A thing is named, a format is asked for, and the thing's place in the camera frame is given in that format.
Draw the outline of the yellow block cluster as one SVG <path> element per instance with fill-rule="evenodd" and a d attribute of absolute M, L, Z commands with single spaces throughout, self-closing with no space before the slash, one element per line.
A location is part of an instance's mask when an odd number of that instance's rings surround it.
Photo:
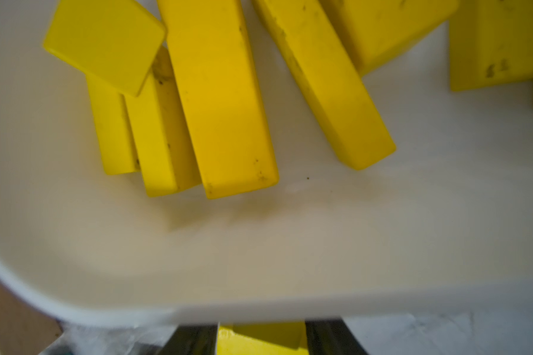
<path fill-rule="evenodd" d="M 301 322 L 222 324 L 217 333 L 218 355 L 309 354 L 306 325 Z"/>

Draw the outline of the white plastic bin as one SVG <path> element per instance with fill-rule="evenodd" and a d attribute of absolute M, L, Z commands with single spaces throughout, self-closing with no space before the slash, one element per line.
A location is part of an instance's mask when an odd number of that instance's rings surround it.
<path fill-rule="evenodd" d="M 55 1 L 0 1 L 0 281 L 84 325 L 533 307 L 533 85 L 454 93 L 447 29 L 364 79 L 397 146 L 341 164 L 252 4 L 280 172 L 217 200 L 106 175 L 84 76 L 47 53 Z"/>

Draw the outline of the long yellow block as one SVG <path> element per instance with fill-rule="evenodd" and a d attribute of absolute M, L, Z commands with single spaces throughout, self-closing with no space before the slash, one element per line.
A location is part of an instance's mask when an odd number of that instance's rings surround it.
<path fill-rule="evenodd" d="M 90 75 L 86 82 L 105 173 L 138 172 L 140 164 L 124 96 Z"/>
<path fill-rule="evenodd" d="M 318 1 L 254 1 L 340 162 L 363 170 L 396 151 L 373 100 Z"/>

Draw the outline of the natural wood block centre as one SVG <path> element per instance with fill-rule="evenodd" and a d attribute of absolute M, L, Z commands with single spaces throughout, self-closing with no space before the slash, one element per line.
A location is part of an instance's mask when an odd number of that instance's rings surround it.
<path fill-rule="evenodd" d="M 0 282 L 0 354 L 40 354 L 62 334 L 57 320 L 34 309 Z"/>

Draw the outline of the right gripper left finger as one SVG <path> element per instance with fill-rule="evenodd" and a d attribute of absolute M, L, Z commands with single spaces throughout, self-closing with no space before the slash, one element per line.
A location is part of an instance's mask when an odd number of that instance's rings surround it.
<path fill-rule="evenodd" d="M 179 326 L 156 355 L 215 355 L 217 325 Z"/>

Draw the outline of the yellow slanted block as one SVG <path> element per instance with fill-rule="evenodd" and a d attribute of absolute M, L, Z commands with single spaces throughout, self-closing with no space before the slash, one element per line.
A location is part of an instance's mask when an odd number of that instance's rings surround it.
<path fill-rule="evenodd" d="M 206 195 L 274 186 L 278 167 L 240 1 L 158 1 Z"/>

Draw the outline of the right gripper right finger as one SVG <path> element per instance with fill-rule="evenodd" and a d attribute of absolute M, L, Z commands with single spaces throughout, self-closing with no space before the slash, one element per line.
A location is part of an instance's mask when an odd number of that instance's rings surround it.
<path fill-rule="evenodd" d="M 312 355 L 368 355 L 342 319 L 306 321 L 308 351 Z"/>

